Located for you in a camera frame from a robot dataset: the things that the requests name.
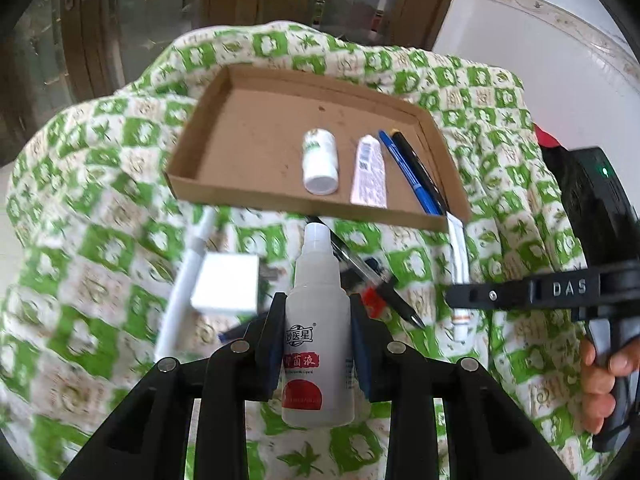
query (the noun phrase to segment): spray bottle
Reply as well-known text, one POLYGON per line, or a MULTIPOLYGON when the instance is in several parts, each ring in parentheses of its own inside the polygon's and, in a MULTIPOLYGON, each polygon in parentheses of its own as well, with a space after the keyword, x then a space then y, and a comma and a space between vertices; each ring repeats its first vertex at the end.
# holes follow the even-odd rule
POLYGON ((305 228, 287 296, 282 420, 302 428, 353 421, 351 311, 326 225, 305 228))

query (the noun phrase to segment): silver rivet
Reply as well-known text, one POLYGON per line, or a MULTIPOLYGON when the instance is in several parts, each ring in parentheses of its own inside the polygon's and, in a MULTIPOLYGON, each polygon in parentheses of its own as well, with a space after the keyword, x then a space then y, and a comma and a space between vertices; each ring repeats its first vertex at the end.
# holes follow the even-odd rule
POLYGON ((177 365, 177 361, 172 357, 165 357, 158 361, 158 370, 161 372, 170 372, 177 365))
POLYGON ((243 354, 246 352, 251 345, 244 339, 239 339, 238 341, 233 341, 231 343, 231 351, 236 354, 243 354))
POLYGON ((460 366, 462 366, 467 372, 475 372, 478 370, 479 364, 478 361, 472 357, 465 357, 460 361, 460 366))
POLYGON ((386 346, 392 354, 403 354, 406 350, 406 345, 400 341, 392 341, 386 346))

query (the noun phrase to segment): blue pen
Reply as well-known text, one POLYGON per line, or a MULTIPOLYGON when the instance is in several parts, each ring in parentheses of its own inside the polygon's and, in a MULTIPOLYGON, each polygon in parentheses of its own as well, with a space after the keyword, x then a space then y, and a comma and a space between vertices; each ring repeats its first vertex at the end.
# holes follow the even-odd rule
POLYGON ((427 190, 420 185, 420 182, 418 182, 418 179, 415 177, 414 172, 411 170, 411 168, 409 168, 409 165, 406 163, 404 157, 398 151, 398 148, 396 147, 396 144, 391 140, 391 137, 389 137, 383 130, 380 130, 378 132, 378 136, 380 137, 382 143, 389 150, 389 153, 391 153, 391 156, 398 163, 398 166, 400 166, 400 170, 409 182, 411 188, 414 190, 415 197, 418 199, 418 202, 420 202, 420 205, 422 206, 422 209, 424 209, 424 212, 429 215, 439 215, 440 209, 438 208, 437 204, 435 203, 431 195, 429 195, 427 190))

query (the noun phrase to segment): cardboard tray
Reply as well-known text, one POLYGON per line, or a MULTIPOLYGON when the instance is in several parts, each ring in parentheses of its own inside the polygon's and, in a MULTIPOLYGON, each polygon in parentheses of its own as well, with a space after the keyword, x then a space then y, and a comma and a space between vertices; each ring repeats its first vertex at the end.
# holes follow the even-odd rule
POLYGON ((333 216, 446 231, 443 216, 424 213, 388 150, 387 209, 350 203, 358 140, 379 130, 404 134, 451 212, 471 212, 431 115, 398 98, 334 78, 250 66, 223 68, 206 89, 166 168, 176 198, 194 203, 333 216), (338 150, 338 190, 326 196, 302 184, 306 131, 325 128, 338 150))

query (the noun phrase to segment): green and white checkered fabric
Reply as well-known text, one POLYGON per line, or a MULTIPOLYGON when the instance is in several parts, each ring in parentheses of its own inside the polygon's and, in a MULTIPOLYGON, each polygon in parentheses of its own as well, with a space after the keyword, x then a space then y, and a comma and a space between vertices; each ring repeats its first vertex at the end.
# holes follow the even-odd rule
MULTIPOLYGON (((422 50, 345 43, 287 22, 190 32, 116 95, 59 113, 15 163, 6 207, 25 259, 1 311, 0 421, 39 478, 57 478, 152 366, 184 240, 202 212, 172 197, 162 168, 196 100, 232 63, 346 79, 429 110, 472 205, 473 280, 584 263, 513 73, 422 50)), ((261 254, 281 269, 282 286, 290 283, 303 225, 296 215, 221 207, 213 235, 221 250, 261 254)), ((582 329, 567 313, 474 314, 473 335, 455 343, 443 298, 447 235, 342 220, 333 227, 391 268, 427 322, 413 330, 388 313, 396 339, 432 358, 479 359, 576 478, 599 475, 608 457, 590 449, 580 423, 582 329)), ((216 330, 231 322, 238 320, 199 317, 185 351, 209 355, 216 330)), ((250 477, 383 478, 389 413, 387 403, 360 396, 353 424, 306 431, 282 421, 277 396, 248 403, 250 477)), ((438 433, 447 478, 442 425, 438 433)), ((189 451, 192 459, 193 443, 189 451)))

